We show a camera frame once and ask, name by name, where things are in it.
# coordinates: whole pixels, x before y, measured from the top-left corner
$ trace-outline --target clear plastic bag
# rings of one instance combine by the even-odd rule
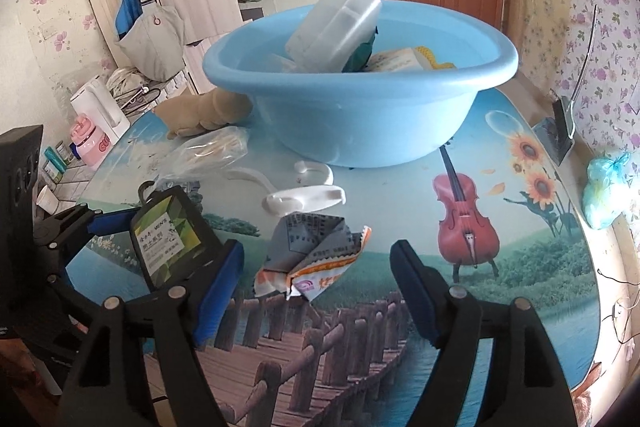
[[[215,169],[222,169],[247,153],[249,132],[241,127],[223,127],[196,136],[180,145],[158,168],[156,187],[169,182],[197,182]]]
[[[587,167],[587,186],[582,193],[582,211],[589,226],[606,229],[630,204],[631,193],[624,167],[630,154],[625,152],[615,160],[594,158]]]

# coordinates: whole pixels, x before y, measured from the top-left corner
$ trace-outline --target pink water bottle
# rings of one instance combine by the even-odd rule
[[[71,128],[71,140],[76,144],[76,150],[82,161],[94,171],[113,147],[107,134],[96,127],[84,113],[76,117],[76,123]]]

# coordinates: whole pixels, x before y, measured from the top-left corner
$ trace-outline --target metal screw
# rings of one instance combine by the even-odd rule
[[[172,299],[180,299],[185,295],[187,295],[187,288],[184,286],[173,286],[172,288],[169,288],[169,296]]]
[[[466,297],[466,290],[464,286],[455,285],[449,288],[449,295],[454,299],[464,299]]]
[[[513,302],[517,309],[524,312],[531,309],[531,303],[524,297],[517,297]]]
[[[108,310],[114,310],[120,305],[120,299],[117,297],[109,297],[104,300],[102,305]]]

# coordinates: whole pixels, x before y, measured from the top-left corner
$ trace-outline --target violin illustration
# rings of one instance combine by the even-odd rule
[[[446,210],[445,219],[438,230],[438,249],[446,261],[453,264],[453,281],[460,281],[460,266],[489,263],[498,277],[494,258],[500,250],[500,239],[487,217],[476,207],[478,192],[474,181],[466,174],[456,172],[447,153],[447,145],[440,147],[440,154],[447,174],[439,174],[433,180],[438,201]]]

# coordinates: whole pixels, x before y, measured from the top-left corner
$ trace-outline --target sunflower illustration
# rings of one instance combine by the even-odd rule
[[[516,174],[524,174],[524,166],[518,160],[511,162],[511,170]]]
[[[542,162],[543,150],[540,144],[532,137],[514,134],[509,138],[511,154],[521,164],[530,165]]]
[[[534,203],[539,203],[542,210],[554,202],[556,183],[544,172],[529,172],[527,174],[527,193]]]

